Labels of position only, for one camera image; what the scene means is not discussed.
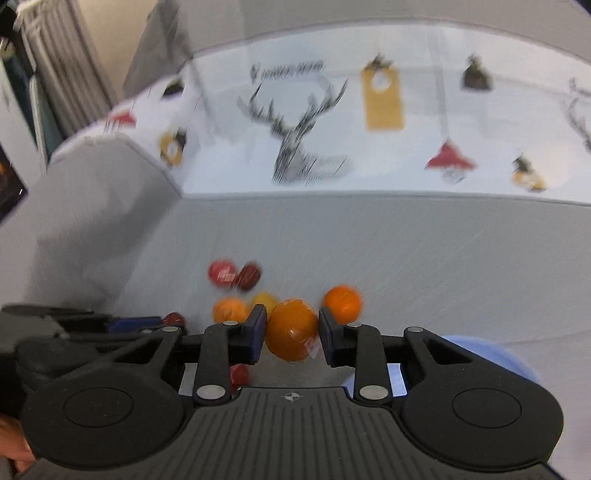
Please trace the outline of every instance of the yellow ball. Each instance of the yellow ball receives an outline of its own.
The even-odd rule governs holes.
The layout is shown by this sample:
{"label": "yellow ball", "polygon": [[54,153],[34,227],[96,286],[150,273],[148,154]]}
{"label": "yellow ball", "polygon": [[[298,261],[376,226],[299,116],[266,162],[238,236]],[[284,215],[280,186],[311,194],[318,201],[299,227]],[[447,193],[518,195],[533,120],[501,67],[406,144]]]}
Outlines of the yellow ball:
{"label": "yellow ball", "polygon": [[252,299],[251,310],[257,303],[262,303],[267,309],[267,315],[269,315],[279,304],[279,299],[266,291],[262,291]]}

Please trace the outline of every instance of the yellow tag print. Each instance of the yellow tag print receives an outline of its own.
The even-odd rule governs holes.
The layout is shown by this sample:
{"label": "yellow tag print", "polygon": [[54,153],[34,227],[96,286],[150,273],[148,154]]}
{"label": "yellow tag print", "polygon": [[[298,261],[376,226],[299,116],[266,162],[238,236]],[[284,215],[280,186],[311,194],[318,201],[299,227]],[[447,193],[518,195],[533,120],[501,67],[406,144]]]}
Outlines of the yellow tag print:
{"label": "yellow tag print", "polygon": [[378,55],[361,71],[367,129],[402,130],[404,111],[400,95],[400,76]]}

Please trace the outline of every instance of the deer head print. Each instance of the deer head print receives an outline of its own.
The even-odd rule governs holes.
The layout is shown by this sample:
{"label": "deer head print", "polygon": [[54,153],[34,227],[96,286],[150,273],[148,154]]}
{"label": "deer head print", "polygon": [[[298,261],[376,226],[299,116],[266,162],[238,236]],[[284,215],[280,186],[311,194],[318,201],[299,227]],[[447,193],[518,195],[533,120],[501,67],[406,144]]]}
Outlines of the deer head print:
{"label": "deer head print", "polygon": [[335,95],[334,88],[330,85],[320,104],[314,95],[310,95],[308,109],[295,126],[285,124],[283,115],[276,113],[273,100],[269,103],[267,110],[256,104],[256,96],[261,90],[261,86],[262,84],[253,93],[247,105],[241,99],[238,104],[251,120],[270,125],[271,133],[281,138],[281,148],[275,161],[273,181],[277,183],[311,182],[335,177],[339,171],[344,172],[342,167],[347,162],[347,157],[321,157],[306,153],[301,142],[314,128],[318,117],[332,110],[339,103],[347,89],[347,82],[338,95]]}

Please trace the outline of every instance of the deer antler print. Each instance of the deer antler print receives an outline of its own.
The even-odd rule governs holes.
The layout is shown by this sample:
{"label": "deer antler print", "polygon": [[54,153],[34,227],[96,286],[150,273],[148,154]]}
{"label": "deer antler print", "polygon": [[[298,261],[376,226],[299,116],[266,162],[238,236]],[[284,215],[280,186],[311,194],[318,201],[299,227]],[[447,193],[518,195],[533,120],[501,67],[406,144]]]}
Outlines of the deer antler print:
{"label": "deer antler print", "polygon": [[563,106],[566,109],[565,115],[573,130],[583,137],[585,148],[591,152],[591,133],[587,130],[585,117],[577,116],[574,110],[578,102],[578,98],[570,102],[569,106],[566,106],[566,103],[563,102]]}
{"label": "deer antler print", "polygon": [[256,104],[256,96],[261,90],[261,85],[252,94],[245,108],[239,100],[239,105],[245,113],[255,122],[262,122],[271,126],[271,132],[281,138],[281,148],[275,161],[273,180],[279,183],[293,183],[295,181],[316,181],[344,174],[341,167],[346,162],[346,157],[320,157],[319,155],[305,153],[301,146],[302,139],[308,134],[318,117],[332,110],[341,100],[347,89],[344,83],[338,95],[335,96],[332,85],[326,89],[326,94],[321,104],[316,97],[308,97],[308,109],[294,127],[288,127],[283,115],[275,112],[273,100],[269,103],[267,111]]}

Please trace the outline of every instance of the dark red ball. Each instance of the dark red ball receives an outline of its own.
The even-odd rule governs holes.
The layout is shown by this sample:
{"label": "dark red ball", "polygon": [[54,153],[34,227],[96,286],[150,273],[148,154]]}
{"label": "dark red ball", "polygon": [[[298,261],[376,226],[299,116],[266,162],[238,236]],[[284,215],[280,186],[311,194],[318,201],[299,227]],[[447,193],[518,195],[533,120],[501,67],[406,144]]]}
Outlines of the dark red ball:
{"label": "dark red ball", "polygon": [[185,318],[179,312],[171,312],[162,320],[164,325],[182,325],[186,326]]}
{"label": "dark red ball", "polygon": [[262,270],[256,262],[248,262],[234,278],[234,285],[242,291],[252,290],[261,279]]}

